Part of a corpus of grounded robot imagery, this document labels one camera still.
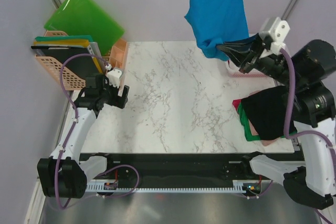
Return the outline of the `blue t-shirt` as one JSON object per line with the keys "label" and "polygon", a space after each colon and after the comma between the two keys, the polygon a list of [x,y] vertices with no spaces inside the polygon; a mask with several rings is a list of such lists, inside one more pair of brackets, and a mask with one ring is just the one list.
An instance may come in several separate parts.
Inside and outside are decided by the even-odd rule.
{"label": "blue t-shirt", "polygon": [[198,48],[209,59],[229,60],[216,46],[249,36],[243,0],[189,0],[184,18]]}

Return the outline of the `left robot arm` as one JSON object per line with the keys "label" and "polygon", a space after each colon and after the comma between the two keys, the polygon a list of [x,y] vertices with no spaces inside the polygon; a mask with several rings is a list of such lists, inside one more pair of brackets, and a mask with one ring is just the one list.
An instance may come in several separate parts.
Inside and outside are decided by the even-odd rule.
{"label": "left robot arm", "polygon": [[87,183],[96,176],[111,178],[115,165],[103,156],[92,156],[80,162],[80,154],[87,134],[105,105],[124,109],[129,87],[122,87],[123,71],[113,69],[107,74],[86,77],[86,85],[74,101],[74,116],[68,133],[48,158],[37,164],[43,193],[47,197],[81,198]]}

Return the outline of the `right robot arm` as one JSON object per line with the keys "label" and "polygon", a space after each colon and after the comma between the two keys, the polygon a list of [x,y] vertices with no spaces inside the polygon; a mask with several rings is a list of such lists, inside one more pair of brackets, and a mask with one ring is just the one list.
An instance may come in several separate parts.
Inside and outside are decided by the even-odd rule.
{"label": "right robot arm", "polygon": [[271,38],[254,35],[217,46],[242,73],[256,69],[287,88],[283,135],[290,137],[290,126],[297,133],[304,155],[303,166],[286,165],[260,153],[243,158],[241,174],[256,175],[281,184],[296,203],[323,210],[333,205],[335,197],[335,101],[323,80],[335,72],[335,49],[321,39],[314,39],[294,56],[285,49],[272,51]]}

